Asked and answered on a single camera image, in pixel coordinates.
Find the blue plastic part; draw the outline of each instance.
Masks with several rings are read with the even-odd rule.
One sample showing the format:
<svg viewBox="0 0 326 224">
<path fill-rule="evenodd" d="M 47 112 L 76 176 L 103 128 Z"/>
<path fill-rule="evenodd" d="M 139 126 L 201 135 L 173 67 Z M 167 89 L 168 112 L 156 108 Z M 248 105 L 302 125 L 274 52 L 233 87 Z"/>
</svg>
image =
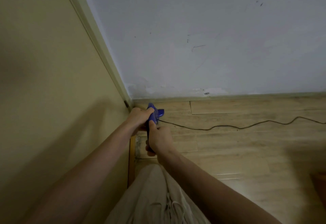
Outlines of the blue plastic part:
<svg viewBox="0 0 326 224">
<path fill-rule="evenodd" d="M 164 115 L 164 109 L 156 109 L 153 103 L 148 103 L 147 109 L 151 107 L 154 109 L 154 112 L 149 116 L 148 120 L 146 121 L 146 131 L 147 131 L 147 141 L 148 141 L 149 151 L 154 152 L 149 146 L 149 121 L 153 120 L 153 122 L 157 124 L 159 118 Z"/>
</svg>

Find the black cable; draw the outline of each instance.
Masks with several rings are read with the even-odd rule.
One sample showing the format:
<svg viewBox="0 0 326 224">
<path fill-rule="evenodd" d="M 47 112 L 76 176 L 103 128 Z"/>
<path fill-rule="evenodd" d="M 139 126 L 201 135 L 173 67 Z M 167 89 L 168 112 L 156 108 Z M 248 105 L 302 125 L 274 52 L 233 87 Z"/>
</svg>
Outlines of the black cable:
<svg viewBox="0 0 326 224">
<path fill-rule="evenodd" d="M 191 130 L 206 130 L 206 131 L 207 131 L 207 130 L 211 130 L 211 129 L 215 128 L 215 127 L 232 127 L 232 128 L 236 128 L 236 129 L 247 129 L 247 128 L 250 128 L 250 127 L 255 126 L 255 125 L 257 125 L 257 124 L 266 123 L 266 122 L 273 122 L 273 123 L 279 123 L 279 124 L 282 124 L 282 125 L 288 125 L 288 124 L 293 123 L 293 122 L 294 122 L 296 119 L 298 119 L 298 118 L 307 119 L 307 120 L 313 121 L 313 122 L 315 122 L 315 123 L 326 124 L 326 123 L 321 123 L 321 122 L 318 122 L 318 121 L 316 121 L 316 120 L 309 119 L 309 118 L 304 118 L 304 117 L 295 117 L 295 118 L 294 118 L 291 122 L 289 122 L 289 123 L 280 123 L 280 122 L 273 121 L 273 120 L 266 120 L 266 121 L 262 121 L 262 122 L 254 123 L 254 124 L 252 124 L 252 125 L 249 125 L 249 126 L 247 126 L 247 127 L 242 127 L 242 128 L 239 128 L 239 127 L 237 127 L 237 126 L 232 126 L 232 125 L 215 125 L 215 126 L 209 128 L 209 129 L 193 129 L 193 128 L 189 128 L 189 127 L 186 127 L 186 126 L 178 125 L 178 124 L 176 124 L 176 123 L 170 123 L 170 122 L 166 122 L 166 121 L 163 121 L 163 120 L 160 120 L 160 121 L 163 122 L 163 123 L 173 124 L 173 125 L 176 125 L 176 126 L 179 126 L 179 127 L 186 128 L 186 129 L 191 129 Z"/>
</svg>

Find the person's left hand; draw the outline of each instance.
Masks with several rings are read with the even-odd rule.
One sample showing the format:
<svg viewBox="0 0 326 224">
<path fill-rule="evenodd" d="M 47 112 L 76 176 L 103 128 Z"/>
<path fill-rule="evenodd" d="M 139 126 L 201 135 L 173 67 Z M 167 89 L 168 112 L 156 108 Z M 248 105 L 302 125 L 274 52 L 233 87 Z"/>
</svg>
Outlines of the person's left hand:
<svg viewBox="0 0 326 224">
<path fill-rule="evenodd" d="M 149 116 L 154 112 L 153 108 L 148 108 L 147 110 L 142 110 L 138 107 L 135 107 L 131 110 L 129 116 L 127 117 L 126 122 L 129 123 L 134 131 L 133 135 L 136 135 L 138 130 L 146 130 L 144 127 L 145 122 L 148 120 Z"/>
</svg>

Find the wall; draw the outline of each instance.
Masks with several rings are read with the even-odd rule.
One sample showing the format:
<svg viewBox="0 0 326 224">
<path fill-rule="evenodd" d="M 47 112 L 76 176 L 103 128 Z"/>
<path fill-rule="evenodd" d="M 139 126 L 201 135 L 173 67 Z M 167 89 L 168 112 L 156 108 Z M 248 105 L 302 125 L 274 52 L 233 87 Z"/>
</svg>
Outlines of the wall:
<svg viewBox="0 0 326 224">
<path fill-rule="evenodd" d="M 69 0 L 0 0 L 0 223 L 14 223 L 127 116 Z M 128 148 L 85 223 L 127 186 Z"/>
<path fill-rule="evenodd" d="M 132 98 L 326 90 L 326 0 L 88 0 Z"/>
</svg>

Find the blue tool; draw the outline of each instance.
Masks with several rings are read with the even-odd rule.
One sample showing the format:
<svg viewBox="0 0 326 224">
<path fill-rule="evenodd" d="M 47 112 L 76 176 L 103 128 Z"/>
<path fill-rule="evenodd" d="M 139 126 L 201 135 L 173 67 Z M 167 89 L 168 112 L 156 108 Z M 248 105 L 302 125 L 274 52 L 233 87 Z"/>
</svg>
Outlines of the blue tool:
<svg viewBox="0 0 326 224">
<path fill-rule="evenodd" d="M 149 103 L 147 109 L 151 107 L 154 109 L 154 112 L 149 116 L 148 120 L 146 121 L 146 131 L 149 151 L 154 152 L 149 146 L 149 121 L 153 120 L 155 124 L 158 124 L 159 118 L 164 115 L 164 109 L 156 109 L 153 103 Z"/>
</svg>

